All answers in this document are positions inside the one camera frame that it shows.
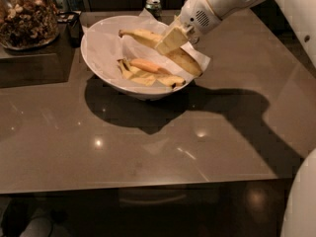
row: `floor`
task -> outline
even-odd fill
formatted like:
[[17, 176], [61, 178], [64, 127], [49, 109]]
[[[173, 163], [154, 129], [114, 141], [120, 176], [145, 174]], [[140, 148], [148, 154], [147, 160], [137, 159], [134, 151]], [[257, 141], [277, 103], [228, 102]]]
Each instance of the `floor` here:
[[291, 180], [10, 196], [7, 237], [278, 237]]

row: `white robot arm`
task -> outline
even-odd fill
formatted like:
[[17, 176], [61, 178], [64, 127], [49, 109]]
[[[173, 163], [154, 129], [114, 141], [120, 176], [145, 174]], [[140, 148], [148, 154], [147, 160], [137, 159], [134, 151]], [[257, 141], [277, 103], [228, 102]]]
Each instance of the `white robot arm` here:
[[[265, 0], [189, 0], [156, 49], [160, 53], [165, 53], [184, 44], [189, 35], [206, 35], [232, 13], [263, 1]], [[316, 0], [275, 1], [316, 66]]]

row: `gray countertop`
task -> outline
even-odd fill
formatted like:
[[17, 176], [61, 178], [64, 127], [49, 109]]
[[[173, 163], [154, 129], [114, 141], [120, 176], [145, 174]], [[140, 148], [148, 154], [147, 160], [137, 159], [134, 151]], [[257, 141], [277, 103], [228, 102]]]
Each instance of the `gray countertop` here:
[[79, 48], [67, 82], [0, 89], [0, 193], [291, 178], [316, 147], [316, 79], [249, 10], [197, 49], [205, 73], [156, 102], [105, 85]]

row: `bowl of nuts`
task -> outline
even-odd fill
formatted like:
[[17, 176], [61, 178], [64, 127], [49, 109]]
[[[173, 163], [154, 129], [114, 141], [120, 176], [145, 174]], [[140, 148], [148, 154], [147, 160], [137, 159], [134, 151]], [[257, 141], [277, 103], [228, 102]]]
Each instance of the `bowl of nuts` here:
[[0, 43], [25, 50], [47, 45], [59, 35], [50, 0], [0, 0]]

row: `yellow food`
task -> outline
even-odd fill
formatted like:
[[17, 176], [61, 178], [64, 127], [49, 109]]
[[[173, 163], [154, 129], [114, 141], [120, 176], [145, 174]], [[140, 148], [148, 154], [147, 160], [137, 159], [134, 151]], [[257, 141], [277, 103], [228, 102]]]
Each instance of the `yellow food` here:
[[123, 78], [146, 86], [151, 86], [156, 80], [165, 86], [175, 88], [186, 84], [186, 80], [180, 76], [166, 73], [152, 73], [137, 66], [131, 65], [127, 59], [118, 61]]
[[[145, 29], [119, 30], [118, 35], [120, 37], [131, 36], [139, 43], [144, 44], [152, 49], [155, 49], [157, 43], [162, 39], [161, 35], [155, 34]], [[188, 73], [196, 77], [199, 77], [202, 74], [202, 70], [197, 61], [180, 47], [164, 54], [164, 56], [171, 59]]]
[[147, 59], [135, 58], [135, 59], [132, 59], [129, 63], [131, 66], [138, 67], [150, 73], [167, 74], [167, 75], [171, 74], [167, 69]]
[[127, 69], [128, 64], [126, 60], [123, 60], [123, 59], [119, 60], [118, 65], [119, 65], [121, 75], [124, 79], [130, 80], [132, 82], [139, 83], [145, 86], [151, 86], [156, 81], [156, 78], [154, 77], [136, 76], [134, 73], [132, 73], [131, 71]]

